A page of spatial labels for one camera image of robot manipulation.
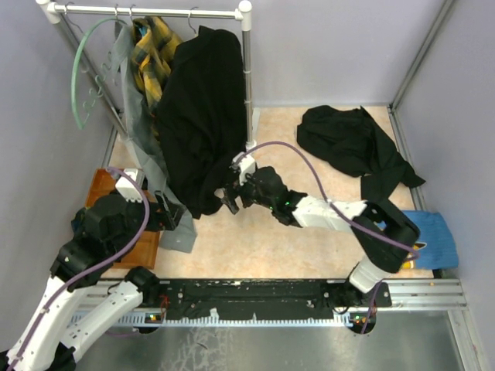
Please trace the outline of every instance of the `wooden tray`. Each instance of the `wooden tray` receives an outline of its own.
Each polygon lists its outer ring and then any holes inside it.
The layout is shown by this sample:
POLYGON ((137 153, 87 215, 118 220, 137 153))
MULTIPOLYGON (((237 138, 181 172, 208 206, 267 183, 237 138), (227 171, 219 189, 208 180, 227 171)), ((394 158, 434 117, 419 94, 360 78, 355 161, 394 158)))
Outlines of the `wooden tray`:
MULTIPOLYGON (((104 168, 99 168, 93 177, 91 188, 86 198, 86 207, 94 205, 96 200, 115 189, 116 181, 104 168)), ((155 202, 154 198, 145 191, 148 199, 155 202)), ((136 243, 134 249, 122 258, 120 263, 114 263, 113 268, 129 269, 143 266, 148 269, 155 267, 156 253, 158 251, 159 232, 145 231, 136 243)))

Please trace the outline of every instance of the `yellow cloth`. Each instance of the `yellow cloth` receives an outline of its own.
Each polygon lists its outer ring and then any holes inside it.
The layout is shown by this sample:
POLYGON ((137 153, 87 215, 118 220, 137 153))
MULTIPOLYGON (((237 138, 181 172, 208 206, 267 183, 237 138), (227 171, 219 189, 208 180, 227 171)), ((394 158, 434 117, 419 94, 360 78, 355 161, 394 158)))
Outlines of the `yellow cloth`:
POLYGON ((182 40, 159 17, 134 19, 133 26, 135 48, 131 66, 136 86, 153 112, 170 76, 176 47, 182 40))

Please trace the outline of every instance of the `folded blue fabric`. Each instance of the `folded blue fabric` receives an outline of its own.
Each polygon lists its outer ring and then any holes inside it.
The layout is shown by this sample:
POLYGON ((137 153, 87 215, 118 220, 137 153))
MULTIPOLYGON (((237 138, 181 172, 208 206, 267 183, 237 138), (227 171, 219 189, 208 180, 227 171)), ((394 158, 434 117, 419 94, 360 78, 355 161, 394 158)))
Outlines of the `folded blue fabric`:
POLYGON ((459 265, 456 243, 440 213, 404 211, 404 214, 421 232, 415 245, 420 257, 414 262, 414 268, 445 269, 459 265))

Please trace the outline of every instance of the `hanging black cloth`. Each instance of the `hanging black cloth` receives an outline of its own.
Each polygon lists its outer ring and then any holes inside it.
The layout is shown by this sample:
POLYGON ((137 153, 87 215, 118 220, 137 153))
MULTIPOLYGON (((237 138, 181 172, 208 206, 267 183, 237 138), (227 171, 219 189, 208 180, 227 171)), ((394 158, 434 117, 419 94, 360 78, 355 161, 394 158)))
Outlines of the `hanging black cloth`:
POLYGON ((248 136, 237 37, 200 27, 177 46, 155 113, 171 190, 195 218, 215 213, 222 204, 213 193, 248 136))
POLYGON ((361 199, 386 199, 399 182, 410 188, 425 182, 362 107, 351 111, 330 106, 307 110, 297 127, 297 142, 337 170, 362 176, 361 199))

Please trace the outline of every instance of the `gray wall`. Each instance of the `gray wall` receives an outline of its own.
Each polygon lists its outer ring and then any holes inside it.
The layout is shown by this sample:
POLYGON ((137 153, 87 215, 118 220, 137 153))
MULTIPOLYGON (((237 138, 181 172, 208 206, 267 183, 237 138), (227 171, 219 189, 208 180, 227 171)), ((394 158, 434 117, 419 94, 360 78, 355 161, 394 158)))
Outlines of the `gray wall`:
MULTIPOLYGON (((115 0, 85 4, 115 6, 115 0)), ((239 0, 133 0, 121 5, 234 10, 239 0)), ((389 104, 442 0, 252 0, 253 87, 257 105, 389 104)), ((86 29, 92 15, 71 17, 86 29)), ((185 19, 169 24, 193 37, 185 19)), ((239 34, 235 21, 192 19, 239 34)), ((91 55, 103 56, 112 26, 91 55)))
POLYGON ((0 3, 0 350, 12 346, 71 237, 110 125, 70 112, 73 57, 34 0, 0 3))
MULTIPOLYGON (((459 0, 399 109, 427 203, 456 239, 459 275, 487 349, 495 342, 493 0, 459 0)), ((495 366, 495 354, 491 353, 495 366)))

